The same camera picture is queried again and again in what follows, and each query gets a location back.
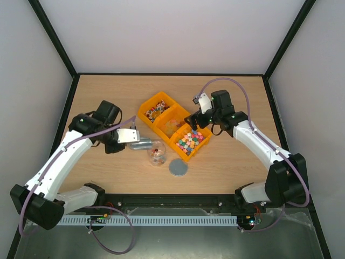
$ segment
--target wooden surface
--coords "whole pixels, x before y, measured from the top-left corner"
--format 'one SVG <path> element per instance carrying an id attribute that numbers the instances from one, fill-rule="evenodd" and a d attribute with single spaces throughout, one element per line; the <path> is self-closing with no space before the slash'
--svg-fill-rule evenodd
<path id="1" fill-rule="evenodd" d="M 192 102 L 202 86 L 215 77 L 199 76 L 81 76 L 74 96 L 67 126 L 79 113 L 97 109 L 107 100 L 123 110 L 123 120 L 137 114 L 140 105 L 159 91 L 164 91 L 187 111 L 198 106 Z M 252 120 L 259 129 L 279 144 L 266 91 L 261 77 L 232 77 L 246 89 Z M 236 111 L 246 112 L 245 98 L 240 89 L 229 81 L 211 84 L 206 93 L 226 89 Z M 137 129 L 143 137 L 159 139 L 139 118 Z M 61 192 L 80 188 L 93 182 L 107 193 L 127 194 L 230 194 L 249 182 L 264 181 L 267 170 L 242 143 L 227 133 L 212 136 L 188 162 L 188 172 L 175 177 L 169 172 L 172 159 L 179 158 L 168 145 L 167 162 L 152 166 L 147 151 L 126 148 L 116 154 L 105 154 L 104 145 L 93 147 L 78 161 L 66 178 Z"/>

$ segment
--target black frame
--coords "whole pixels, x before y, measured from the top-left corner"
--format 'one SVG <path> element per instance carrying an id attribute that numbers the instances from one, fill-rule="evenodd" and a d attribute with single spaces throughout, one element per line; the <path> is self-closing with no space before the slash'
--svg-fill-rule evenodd
<path id="1" fill-rule="evenodd" d="M 59 53 L 62 61 L 64 62 L 66 68 L 68 69 L 71 77 L 73 78 L 70 91 L 68 93 L 67 101 L 59 122 L 59 126 L 56 132 L 56 136 L 52 145 L 51 153 L 56 150 L 59 146 L 61 139 L 63 137 L 63 132 L 66 126 L 67 118 L 73 103 L 73 98 L 75 91 L 78 86 L 79 78 L 81 75 L 122 75 L 122 76 L 254 76 L 254 77 L 262 77 L 268 102 L 271 107 L 271 111 L 273 114 L 273 119 L 275 122 L 275 126 L 277 128 L 279 140 L 281 143 L 282 148 L 288 150 L 288 144 L 286 141 L 285 132 L 280 121 L 280 116 L 277 110 L 276 103 L 273 98 L 273 94 L 271 91 L 269 79 L 273 74 L 275 68 L 278 66 L 280 60 L 282 59 L 285 51 L 289 47 L 291 41 L 293 40 L 294 36 L 298 32 L 298 29 L 302 25 L 303 21 L 307 17 L 308 13 L 310 12 L 311 8 L 313 7 L 316 0 L 305 0 L 302 8 L 300 9 L 298 15 L 296 16 L 293 24 L 291 25 L 287 35 L 285 36 L 284 40 L 282 41 L 280 47 L 278 48 L 273 60 L 271 61 L 267 71 L 265 74 L 216 74 L 216 73 L 78 73 L 71 60 L 69 59 L 61 41 L 59 40 L 52 24 L 50 23 L 45 11 L 43 10 L 39 0 L 28 0 L 36 13 L 38 19 L 42 23 L 43 28 L 47 32 L 50 40 L 52 41 L 54 47 L 56 48 L 57 52 Z M 117 206 L 119 209 L 126 210 L 135 208 L 136 206 L 140 207 L 200 207 L 206 209 L 208 211 L 213 210 L 215 213 L 232 213 L 233 215 L 247 215 L 253 214 L 255 210 L 252 208 L 248 208 L 246 211 L 239 211 L 234 203 L 234 195 L 146 195 L 146 194 L 107 194 L 106 199 L 108 201 L 112 201 L 115 206 L 117 206 L 118 202 L 121 202 L 121 206 Z M 313 200 L 311 199 L 310 204 L 307 206 L 309 209 L 309 213 L 311 215 L 313 225 L 316 229 L 316 234 L 319 239 L 319 243 L 321 246 L 321 250 L 323 253 L 324 258 L 331 258 L 330 252 L 327 247 L 327 243 L 325 237 L 323 235 L 321 225 L 318 219 L 318 215 L 316 213 Z M 14 258 L 17 247 L 20 241 L 20 234 L 17 230 L 15 237 L 13 239 L 11 248 L 8 253 L 7 258 Z"/>

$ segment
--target white robotic arm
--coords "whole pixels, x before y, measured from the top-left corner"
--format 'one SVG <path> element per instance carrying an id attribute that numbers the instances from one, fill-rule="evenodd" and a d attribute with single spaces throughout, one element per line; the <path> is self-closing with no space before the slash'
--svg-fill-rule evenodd
<path id="1" fill-rule="evenodd" d="M 219 125 L 222 131 L 226 131 L 252 151 L 268 170 L 266 182 L 249 183 L 235 191 L 239 206 L 261 201 L 281 206 L 303 194 L 301 182 L 291 172 L 283 157 L 298 168 L 307 184 L 305 159 L 300 154 L 292 155 L 275 144 L 252 121 L 248 121 L 244 112 L 235 112 L 226 90 L 213 92 L 211 96 L 212 101 L 205 93 L 196 97 L 194 103 L 200 105 L 199 111 L 185 118 L 185 121 L 193 130 L 198 126 L 204 128 L 209 124 Z"/>
<path id="2" fill-rule="evenodd" d="M 25 216 L 43 228 L 51 229 L 64 214 L 94 205 L 100 195 L 105 193 L 94 184 L 87 183 L 78 190 L 65 193 L 58 194 L 58 190 L 80 157 L 95 142 L 104 143 L 105 152 L 109 154 L 123 150 L 126 143 L 140 140 L 139 132 L 133 125 L 130 129 L 110 129 L 110 124 L 114 122 L 119 111 L 115 105 L 103 101 L 92 117 L 87 114 L 74 117 L 69 125 L 70 131 L 66 132 L 61 144 L 42 169 L 24 187 L 15 185 L 11 190 L 10 195 L 17 211 L 21 212 L 25 199 L 33 192 L 32 197 L 29 197 L 31 202 L 28 203 Z M 107 133 L 98 134 L 104 129 Z"/>

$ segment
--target cable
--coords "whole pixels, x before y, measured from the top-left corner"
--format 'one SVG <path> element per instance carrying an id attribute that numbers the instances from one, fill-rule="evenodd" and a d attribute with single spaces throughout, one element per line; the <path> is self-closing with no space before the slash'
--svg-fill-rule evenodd
<path id="1" fill-rule="evenodd" d="M 126 218 L 126 220 L 128 221 L 128 223 L 129 223 L 129 225 L 130 225 L 130 229 L 131 229 L 131 231 L 132 231 L 132 240 L 131 240 L 131 242 L 130 242 L 130 244 L 129 244 L 129 246 L 128 246 L 128 248 L 127 248 L 126 250 L 124 250 L 124 251 L 122 251 L 122 252 L 116 252 L 116 251 L 110 250 L 110 249 L 107 248 L 105 245 L 103 245 L 103 244 L 101 243 L 101 241 L 99 241 L 99 239 L 97 238 L 97 236 L 95 235 L 95 233 L 94 233 L 93 230 L 92 230 L 92 224 L 93 224 L 96 220 L 91 221 L 90 226 L 88 227 L 88 228 L 89 228 L 89 234 L 91 233 L 91 234 L 94 236 L 94 238 L 96 239 L 98 245 L 99 245 L 102 249 L 104 249 L 106 252 L 108 252 L 108 253 L 111 253 L 111 254 L 113 254 L 113 255 L 123 255 L 123 254 L 125 254 L 125 253 L 131 251 L 131 249 L 132 249 L 132 248 L 134 247 L 134 245 L 135 245 L 136 234 L 135 234 L 135 230 L 134 230 L 134 226 L 133 226 L 132 222 L 130 221 L 129 217 L 128 217 L 125 213 L 123 213 L 122 211 L 120 211 L 120 210 L 118 210 L 118 209 L 115 209 L 115 208 L 112 208 L 112 207 L 106 207 L 106 206 L 91 206 L 91 207 L 84 207 L 83 209 L 110 209 L 110 210 L 113 210 L 113 211 L 115 211 L 115 212 L 118 212 L 118 213 L 120 213 L 122 216 L 124 216 L 124 217 Z"/>
<path id="2" fill-rule="evenodd" d="M 131 117 L 130 119 L 124 121 L 123 123 L 120 123 L 120 124 L 117 124 L 115 126 L 112 126 L 110 128 L 107 128 L 107 129 L 104 129 L 103 131 L 100 131 L 100 132 L 96 132 L 96 133 L 93 133 L 93 134 L 90 134 L 90 135 L 86 135 L 86 136 L 81 136 L 80 138 L 77 138 L 77 139 L 74 139 L 72 140 L 71 142 L 67 143 L 66 146 L 64 146 L 64 150 L 68 149 L 70 146 L 72 146 L 74 143 L 80 141 L 80 140 L 83 140 L 83 139 L 88 139 L 88 138 L 93 138 L 93 137 L 96 137 L 96 136 L 99 136 L 99 135 L 102 135 L 102 134 L 105 134 L 105 133 L 108 133 L 110 131 L 113 131 L 131 121 L 134 121 L 136 118 L 136 116 L 133 116 Z M 46 175 L 46 173 L 48 172 L 48 170 L 51 168 L 51 166 L 55 163 L 55 161 L 61 156 L 61 154 L 63 154 L 63 150 L 60 150 L 56 156 L 54 156 L 52 158 L 52 160 L 48 163 L 48 165 L 44 168 L 43 172 L 41 173 L 40 177 L 38 178 L 38 182 L 41 182 L 44 178 L 44 176 Z M 34 234 L 36 231 L 37 231 L 37 228 L 34 229 L 31 233 L 29 234 L 25 234 L 24 233 L 24 229 L 23 229 L 23 221 L 24 221 L 24 214 L 25 214 L 25 211 L 26 211 L 26 208 L 27 208 L 27 204 L 29 203 L 30 199 L 31 199 L 31 196 L 33 195 L 34 191 L 36 190 L 37 188 L 37 184 L 34 185 L 32 187 L 32 189 L 30 190 L 29 194 L 27 195 L 25 201 L 24 201 L 24 204 L 23 204 L 23 207 L 22 207 L 22 211 L 20 212 L 20 219 L 19 219 L 19 233 L 21 236 L 23 237 L 26 237 L 26 236 L 30 236 L 32 234 Z"/>
<path id="3" fill-rule="evenodd" d="M 106 204 L 105 204 L 105 205 L 106 205 L 106 206 L 109 206 L 109 207 L 114 208 L 114 205 L 113 205 L 113 204 L 112 204 L 110 201 L 106 202 Z M 113 215 L 113 211 L 112 211 L 112 210 L 110 210 L 109 214 L 110 214 L 110 217 L 112 217 L 112 215 Z"/>
<path id="4" fill-rule="evenodd" d="M 253 203 L 253 206 L 254 206 L 255 209 L 257 209 L 257 212 L 254 214 L 254 216 L 258 215 L 258 213 L 259 213 L 260 219 L 262 220 L 263 217 L 261 215 L 261 210 L 258 208 L 258 206 L 255 203 Z"/>
<path id="5" fill-rule="evenodd" d="M 256 129 L 254 129 L 253 125 L 252 125 L 252 120 L 251 120 L 251 114 L 250 114 L 250 104 L 249 104 L 249 98 L 248 95 L 246 93 L 246 91 L 244 90 L 243 86 L 241 86 L 241 84 L 239 82 L 237 82 L 236 80 L 232 79 L 232 78 L 227 78 L 227 77 L 219 77 L 219 78 L 215 78 L 212 79 L 210 81 L 208 81 L 204 87 L 201 89 L 200 93 L 197 95 L 197 97 L 200 97 L 200 95 L 204 92 L 205 88 L 208 87 L 211 83 L 215 82 L 215 81 L 219 81 L 219 80 L 228 80 L 231 81 L 233 83 L 235 83 L 243 92 L 244 97 L 246 98 L 246 102 L 247 102 L 247 113 L 248 113 L 248 122 L 249 122 L 249 126 L 251 128 L 251 130 L 266 144 L 268 145 L 273 151 L 276 151 L 276 148 L 271 145 L 271 143 L 269 143 Z M 296 207 L 305 207 L 309 204 L 310 198 L 309 198 L 309 190 L 308 187 L 306 185 L 306 183 L 304 182 L 301 174 L 298 172 L 298 170 L 296 169 L 296 167 L 290 162 L 290 160 L 288 160 L 287 157 L 285 157 L 283 154 L 281 154 L 280 152 L 278 152 L 278 154 L 284 159 L 284 161 L 290 166 L 290 168 L 292 169 L 292 171 L 296 174 L 297 178 L 299 179 L 299 181 L 301 182 L 303 189 L 305 191 L 306 194 L 306 201 L 303 204 L 297 204 L 294 202 L 288 202 L 289 204 L 296 206 Z"/>
<path id="6" fill-rule="evenodd" d="M 119 122 L 118 122 L 117 124 L 120 124 L 121 121 L 122 121 L 122 110 L 120 109 L 120 120 L 119 120 Z"/>
<path id="7" fill-rule="evenodd" d="M 215 135 L 215 136 L 221 135 L 221 133 L 223 132 L 223 130 L 221 129 L 217 134 L 215 134 L 215 133 L 213 132 L 213 127 L 214 127 L 214 126 L 215 126 L 214 124 L 212 124 L 212 126 L 211 126 L 211 132 L 212 132 L 212 134 Z"/>
<path id="8" fill-rule="evenodd" d="M 241 228 L 239 225 L 237 225 L 237 228 L 239 230 L 241 230 L 241 232 L 246 232 L 246 233 L 251 233 L 251 232 L 260 232 L 260 231 L 264 231 L 264 230 L 268 230 L 270 228 L 273 228 L 282 218 L 282 216 L 284 215 L 284 211 L 285 211 L 285 204 L 282 205 L 281 207 L 281 213 L 279 215 L 279 217 L 269 226 L 265 227 L 265 228 L 261 228 L 261 229 L 252 229 L 252 230 L 245 230 L 243 228 Z"/>

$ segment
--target orange bin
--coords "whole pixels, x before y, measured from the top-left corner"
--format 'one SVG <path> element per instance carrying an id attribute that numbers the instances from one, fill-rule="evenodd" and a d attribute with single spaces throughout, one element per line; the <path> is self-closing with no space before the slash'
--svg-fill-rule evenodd
<path id="1" fill-rule="evenodd" d="M 146 117 L 146 112 L 152 107 L 155 107 L 160 101 L 164 101 L 167 105 L 170 106 L 166 111 L 159 115 L 154 122 L 151 122 Z M 138 111 L 138 117 L 142 119 L 154 132 L 156 132 L 173 150 L 184 161 L 188 161 L 192 156 L 194 156 L 202 146 L 206 145 L 212 136 L 211 131 L 208 128 L 198 128 L 198 131 L 201 132 L 202 136 L 205 138 L 195 149 L 191 152 L 190 155 L 186 155 L 176 143 L 182 139 L 187 133 L 191 132 L 191 127 L 184 122 L 184 118 L 189 116 L 190 113 L 187 112 L 180 104 L 171 99 L 166 93 L 159 92 L 154 95 L 152 98 L 143 103 Z M 176 128 L 176 131 L 171 131 L 171 128 L 167 130 L 167 123 L 170 121 L 178 121 L 180 128 Z"/>

